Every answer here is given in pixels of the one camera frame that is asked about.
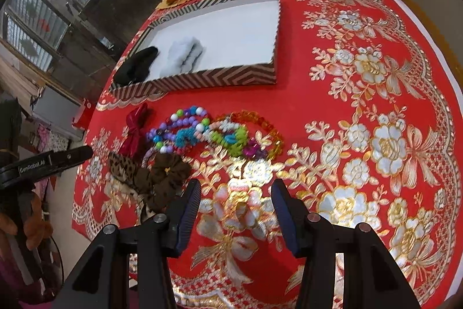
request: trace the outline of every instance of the floral pattern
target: floral pattern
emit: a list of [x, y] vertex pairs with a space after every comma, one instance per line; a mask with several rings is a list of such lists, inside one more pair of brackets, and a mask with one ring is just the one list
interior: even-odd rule
[[323, 193], [317, 204], [317, 212], [332, 224], [355, 228], [358, 223], [368, 223], [374, 230], [381, 228], [377, 217], [377, 202], [367, 202], [364, 193], [355, 188], [338, 186], [333, 193]]
[[[181, 259], [171, 263], [175, 295], [186, 307], [220, 308], [228, 302], [240, 309], [293, 307], [303, 267], [284, 248], [270, 200], [270, 183], [280, 177], [293, 196], [332, 223], [369, 223], [425, 306], [434, 292], [446, 293], [443, 276], [459, 247], [455, 225], [461, 189], [454, 125], [461, 120], [451, 116], [456, 107], [448, 90], [433, 82], [439, 72], [430, 67], [438, 61], [419, 33], [408, 35], [406, 25], [411, 22], [403, 12], [390, 10], [396, 7], [393, 0], [389, 5], [383, 0], [295, 1], [297, 7], [288, 7], [291, 28], [282, 28], [282, 35], [317, 42], [316, 47], [304, 43], [302, 50], [301, 45], [294, 51], [291, 79], [294, 75], [298, 86], [280, 81], [269, 89], [273, 110], [262, 98], [259, 104], [250, 101], [249, 89], [227, 92], [227, 105], [267, 109], [286, 137], [285, 155], [277, 161], [247, 162], [209, 146], [200, 156], [188, 158], [193, 177], [201, 182], [202, 200], [192, 242]], [[163, 96], [159, 105], [168, 108], [174, 97]], [[226, 111], [211, 100], [209, 90], [202, 96], [208, 110]], [[116, 105], [108, 99], [105, 94], [99, 106], [112, 109], [114, 119], [126, 116], [123, 106], [130, 105], [129, 111], [136, 104]], [[285, 109], [293, 106], [301, 116], [283, 118]], [[417, 116], [421, 108], [429, 120]], [[100, 134], [100, 129], [95, 126], [89, 132], [98, 159], [79, 170], [79, 186], [87, 193], [82, 198], [82, 190], [76, 191], [79, 204], [73, 211], [90, 237], [109, 221], [132, 225], [126, 214], [138, 209], [136, 197], [106, 176], [104, 149], [120, 145], [123, 133], [105, 128]], [[256, 139], [264, 146], [271, 136], [256, 134]], [[89, 207], [93, 202], [95, 209]], [[131, 272], [136, 272], [135, 258]], [[343, 272], [343, 256], [337, 255], [335, 308], [342, 307]], [[272, 279], [262, 281], [269, 273]], [[263, 287], [277, 305], [258, 297]]]
[[344, 165], [343, 180], [361, 189], [370, 178], [370, 168], [367, 163], [360, 158], [355, 158]]

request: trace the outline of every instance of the hair accessory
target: hair accessory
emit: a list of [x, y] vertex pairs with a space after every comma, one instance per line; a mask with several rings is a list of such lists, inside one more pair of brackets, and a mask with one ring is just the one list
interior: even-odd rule
[[150, 73], [150, 66], [156, 58], [158, 50], [154, 46], [147, 47], [128, 57], [113, 76], [114, 83], [129, 85], [144, 81]]
[[148, 106], [143, 103], [140, 107], [131, 111], [126, 118], [127, 126], [129, 128], [126, 140], [119, 148], [119, 154], [134, 158], [138, 152], [140, 141], [143, 138], [141, 128], [145, 123], [148, 114]]
[[111, 174], [141, 195], [154, 212], [162, 211], [175, 198], [191, 173], [191, 166], [177, 154], [157, 154], [151, 170], [114, 152], [108, 160]]
[[247, 141], [247, 145], [242, 148], [242, 155], [248, 159], [258, 160], [268, 158], [273, 160], [277, 156], [283, 153], [283, 136], [277, 131], [277, 129], [264, 117], [261, 117], [259, 113], [255, 111], [239, 111], [232, 114], [226, 115], [223, 114], [217, 117], [214, 122], [211, 124], [211, 127], [214, 129], [217, 122], [228, 121], [228, 123], [233, 124], [243, 124], [244, 122], [253, 122], [260, 126], [266, 133], [268, 133], [273, 138], [272, 148], [267, 150], [261, 150], [259, 144], [254, 138], [251, 138]]
[[197, 38], [186, 37], [175, 41], [169, 49], [167, 61], [160, 72], [160, 77], [190, 72], [202, 51], [203, 47]]

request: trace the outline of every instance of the striped box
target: striped box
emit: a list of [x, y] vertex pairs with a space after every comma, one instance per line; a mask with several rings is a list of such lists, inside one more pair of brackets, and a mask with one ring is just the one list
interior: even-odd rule
[[[188, 4], [180, 9], [173, 10], [168, 14], [153, 21], [140, 36], [140, 39], [132, 49], [131, 54], [145, 48], [145, 41], [148, 34], [163, 23], [172, 23], [178, 17], [194, 16], [194, 14], [207, 12], [206, 8], [231, 7], [237, 0], [199, 0], [198, 2]], [[275, 52], [277, 34], [274, 39], [273, 57], [269, 63], [237, 65], [233, 67], [216, 68], [212, 70], [203, 70], [191, 72], [188, 74], [179, 74], [165, 78], [159, 78], [153, 81], [136, 83], [120, 87], [112, 83], [109, 88], [110, 93], [121, 100], [129, 98], [143, 97], [155, 92], [170, 92], [182, 89], [206, 88], [206, 87], [224, 87], [228, 85], [254, 85], [254, 84], [275, 84]]]

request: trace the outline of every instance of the metal bar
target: metal bar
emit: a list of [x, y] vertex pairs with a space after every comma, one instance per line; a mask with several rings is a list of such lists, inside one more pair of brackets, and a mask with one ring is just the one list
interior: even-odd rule
[[8, 39], [8, 14], [3, 11], [3, 41], [7, 41]]
[[6, 14], [22, 29], [26, 34], [36, 42], [43, 50], [45, 50], [48, 54], [50, 54], [53, 58], [57, 59], [58, 61], [61, 60], [63, 57], [61, 54], [57, 53], [55, 49], [48, 44], [47, 41], [44, 41], [40, 38], [40, 36], [35, 33], [29, 26], [24, 24], [24, 22], [15, 14], [15, 12], [8, 7], [6, 10]]

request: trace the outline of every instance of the screw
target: screw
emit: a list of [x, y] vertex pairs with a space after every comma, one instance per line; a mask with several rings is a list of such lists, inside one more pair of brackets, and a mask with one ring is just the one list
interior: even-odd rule
[[165, 213], [158, 213], [157, 215], [154, 215], [153, 219], [155, 223], [162, 223], [167, 219], [167, 216]]
[[312, 221], [312, 223], [318, 223], [320, 219], [320, 215], [315, 212], [311, 212], [309, 215], [307, 215], [307, 220]]
[[358, 227], [362, 232], [365, 232], [365, 233], [368, 233], [369, 231], [371, 231], [371, 226], [369, 226], [367, 223], [360, 223]]
[[116, 226], [113, 224], [109, 224], [103, 228], [103, 233], [111, 234], [111, 233], [114, 233], [115, 230], [116, 230]]

